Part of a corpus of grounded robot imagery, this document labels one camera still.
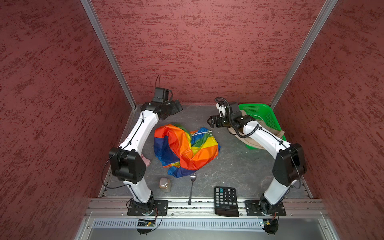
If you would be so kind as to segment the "pink cat paw scoop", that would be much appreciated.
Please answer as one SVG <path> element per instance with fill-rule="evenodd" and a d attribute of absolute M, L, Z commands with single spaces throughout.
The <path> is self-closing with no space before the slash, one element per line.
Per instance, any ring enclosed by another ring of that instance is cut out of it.
<path fill-rule="evenodd" d="M 143 154 L 141 154 L 141 158 L 143 162 L 145 163 L 146 167 L 148 167 L 151 164 L 151 161 L 147 159 Z"/>

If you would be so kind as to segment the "beige shorts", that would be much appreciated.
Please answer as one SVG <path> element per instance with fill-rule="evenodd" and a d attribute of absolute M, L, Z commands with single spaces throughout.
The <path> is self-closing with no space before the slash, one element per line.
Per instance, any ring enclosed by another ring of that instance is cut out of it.
<path fill-rule="evenodd" d="M 235 126 L 227 127 L 230 134 L 234 135 L 238 140 L 253 140 L 256 145 L 261 146 L 264 150 L 268 151 L 271 155 L 276 155 L 289 147 L 289 143 L 279 138 L 274 132 L 274 129 L 268 128 L 261 122 L 251 121 L 242 129 L 237 130 Z"/>

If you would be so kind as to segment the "metal spoon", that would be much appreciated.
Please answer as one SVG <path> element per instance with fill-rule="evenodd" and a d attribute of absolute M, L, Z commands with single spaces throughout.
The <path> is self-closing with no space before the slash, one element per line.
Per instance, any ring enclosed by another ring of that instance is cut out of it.
<path fill-rule="evenodd" d="M 194 186 L 194 182 L 196 181 L 196 179 L 197 179 L 197 174 L 196 173 L 193 173 L 193 174 L 190 175 L 191 189 L 190 189 L 188 205 L 192 204 L 193 186 Z"/>

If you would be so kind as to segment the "black calculator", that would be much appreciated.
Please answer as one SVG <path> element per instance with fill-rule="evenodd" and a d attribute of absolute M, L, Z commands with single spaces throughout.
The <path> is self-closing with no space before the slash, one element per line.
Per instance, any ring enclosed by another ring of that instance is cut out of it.
<path fill-rule="evenodd" d="M 214 209 L 217 216 L 230 218 L 240 216 L 235 188 L 215 187 L 214 193 Z"/>

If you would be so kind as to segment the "right circuit board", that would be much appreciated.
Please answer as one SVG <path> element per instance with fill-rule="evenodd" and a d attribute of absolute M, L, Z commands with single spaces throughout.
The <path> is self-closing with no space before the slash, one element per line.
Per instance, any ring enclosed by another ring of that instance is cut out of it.
<path fill-rule="evenodd" d="M 275 235 L 276 232 L 279 229 L 279 220 L 273 219 L 273 220 L 263 220 L 263 229 L 267 234 L 273 234 Z"/>

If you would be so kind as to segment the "rainbow striped shorts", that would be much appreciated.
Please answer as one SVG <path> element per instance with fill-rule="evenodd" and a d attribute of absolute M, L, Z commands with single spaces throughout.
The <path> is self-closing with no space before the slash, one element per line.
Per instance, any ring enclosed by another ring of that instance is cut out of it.
<path fill-rule="evenodd" d="M 212 130 L 204 127 L 189 132 L 181 125 L 165 125 L 155 130 L 155 156 L 175 178 L 200 170 L 219 155 L 220 149 Z"/>

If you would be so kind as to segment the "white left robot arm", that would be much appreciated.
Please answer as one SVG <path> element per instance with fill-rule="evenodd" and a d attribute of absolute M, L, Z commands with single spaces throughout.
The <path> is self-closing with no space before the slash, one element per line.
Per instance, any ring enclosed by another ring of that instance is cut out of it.
<path fill-rule="evenodd" d="M 178 100 L 166 103 L 149 102 L 141 108 L 137 123 L 128 137 L 117 148 L 111 148 L 108 163 L 114 177 L 129 188 L 131 202 L 142 215 L 149 215 L 155 209 L 153 192 L 145 181 L 146 164 L 141 156 L 147 138 L 160 120 L 183 110 Z"/>

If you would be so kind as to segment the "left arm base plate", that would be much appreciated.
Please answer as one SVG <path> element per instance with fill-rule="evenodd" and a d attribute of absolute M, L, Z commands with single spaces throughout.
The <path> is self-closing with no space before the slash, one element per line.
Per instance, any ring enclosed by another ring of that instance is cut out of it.
<path fill-rule="evenodd" d="M 168 211 L 169 201 L 167 200 L 153 200 L 146 204 L 136 201 L 130 201 L 128 204 L 128 216 L 166 216 Z"/>

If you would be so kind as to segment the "left circuit board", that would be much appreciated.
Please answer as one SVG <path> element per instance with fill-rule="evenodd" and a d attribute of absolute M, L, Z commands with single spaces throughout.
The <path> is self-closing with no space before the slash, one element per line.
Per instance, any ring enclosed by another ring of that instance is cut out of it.
<path fill-rule="evenodd" d="M 156 220 L 138 219 L 137 227 L 139 228 L 154 228 L 157 225 Z"/>

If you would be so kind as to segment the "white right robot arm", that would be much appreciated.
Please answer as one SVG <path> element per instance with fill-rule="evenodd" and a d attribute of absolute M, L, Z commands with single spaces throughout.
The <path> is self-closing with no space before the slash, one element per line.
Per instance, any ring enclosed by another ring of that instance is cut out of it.
<path fill-rule="evenodd" d="M 290 188 L 307 172 L 303 147 L 278 138 L 254 117 L 243 115 L 236 102 L 229 103 L 222 97 L 215 98 L 215 102 L 219 115 L 207 120 L 210 127 L 232 128 L 236 137 L 256 141 L 275 159 L 273 180 L 259 202 L 263 215 L 274 214 Z"/>

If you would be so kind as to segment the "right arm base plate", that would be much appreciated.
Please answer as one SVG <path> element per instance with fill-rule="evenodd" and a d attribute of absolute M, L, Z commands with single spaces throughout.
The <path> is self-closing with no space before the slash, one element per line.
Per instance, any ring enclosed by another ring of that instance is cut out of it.
<path fill-rule="evenodd" d="M 268 201 L 245 201 L 247 216 L 252 217 L 285 217 L 287 215 L 282 202 L 271 205 Z"/>

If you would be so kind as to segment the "circuit board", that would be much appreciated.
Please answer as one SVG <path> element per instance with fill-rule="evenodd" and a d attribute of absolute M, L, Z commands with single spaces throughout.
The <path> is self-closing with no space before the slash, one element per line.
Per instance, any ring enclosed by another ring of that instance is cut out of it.
<path fill-rule="evenodd" d="M 267 234 L 273 234 L 275 235 L 276 232 L 279 229 L 279 220 L 273 219 L 273 220 L 263 220 L 263 229 Z"/>
<path fill-rule="evenodd" d="M 157 225 L 156 220 L 138 219 L 137 227 L 139 228 L 154 228 Z"/>

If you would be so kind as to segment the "aluminium corner post right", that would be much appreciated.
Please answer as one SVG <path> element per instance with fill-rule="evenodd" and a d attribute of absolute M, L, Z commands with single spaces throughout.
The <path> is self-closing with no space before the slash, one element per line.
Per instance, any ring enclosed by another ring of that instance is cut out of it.
<path fill-rule="evenodd" d="M 326 23 L 327 19 L 329 18 L 330 14 L 332 13 L 337 3 L 338 3 L 338 0 L 325 1 L 311 29 L 309 30 L 309 33 L 307 34 L 305 40 L 303 41 L 303 44 L 301 45 L 300 50 L 298 51 L 293 63 L 291 64 L 289 70 L 287 71 L 287 74 L 285 75 L 280 87 L 278 88 L 272 101 L 270 102 L 270 107 L 272 109 L 274 109 L 277 106 L 279 100 L 282 98 L 285 90 L 287 89 L 295 73 L 299 69 L 302 61 L 306 57 L 308 51 L 310 50 L 311 46 L 315 42 L 317 36 L 319 35 L 320 31 L 322 30 L 324 24 Z"/>

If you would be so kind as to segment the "aluminium front rail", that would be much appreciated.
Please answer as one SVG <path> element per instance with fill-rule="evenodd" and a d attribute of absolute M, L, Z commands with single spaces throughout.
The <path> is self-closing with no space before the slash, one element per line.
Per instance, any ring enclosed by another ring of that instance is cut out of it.
<path fill-rule="evenodd" d="M 216 217 L 214 209 L 214 200 L 212 198 L 195 198 L 192 204 L 188 205 L 187 198 L 170 198 L 167 215 L 169 218 L 198 218 L 198 217 Z M 245 200 L 238 198 L 238 209 L 241 218 L 249 217 L 245 209 Z M 92 199 L 86 216 L 98 217 L 126 217 L 130 198 L 96 198 Z M 329 214 L 322 200 L 319 199 L 285 199 L 283 200 L 287 215 L 285 218 L 293 219 L 328 219 Z"/>

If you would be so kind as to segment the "aluminium corner post left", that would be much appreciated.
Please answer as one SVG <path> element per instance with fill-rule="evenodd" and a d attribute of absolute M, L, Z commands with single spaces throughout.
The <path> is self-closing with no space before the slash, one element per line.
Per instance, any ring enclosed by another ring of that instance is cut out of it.
<path fill-rule="evenodd" d="M 90 0 L 81 0 L 81 3 L 83 5 L 83 8 L 88 16 L 88 19 L 90 20 L 91 22 L 91 25 L 99 39 L 99 42 L 101 43 L 102 47 L 103 47 L 103 50 L 111 64 L 111 67 L 122 87 L 122 90 L 131 106 L 131 108 L 133 110 L 135 110 L 137 108 L 137 104 L 134 100 L 134 97 L 133 97 L 133 94 L 130 90 L 130 87 L 126 81 L 126 78 L 123 74 L 123 71 L 118 63 L 118 60 L 114 54 L 114 51 L 108 41 L 108 38 L 105 34 L 105 31 L 101 25 L 101 22 L 97 16 L 97 13 L 95 11 L 95 8 L 92 4 L 92 1 Z"/>

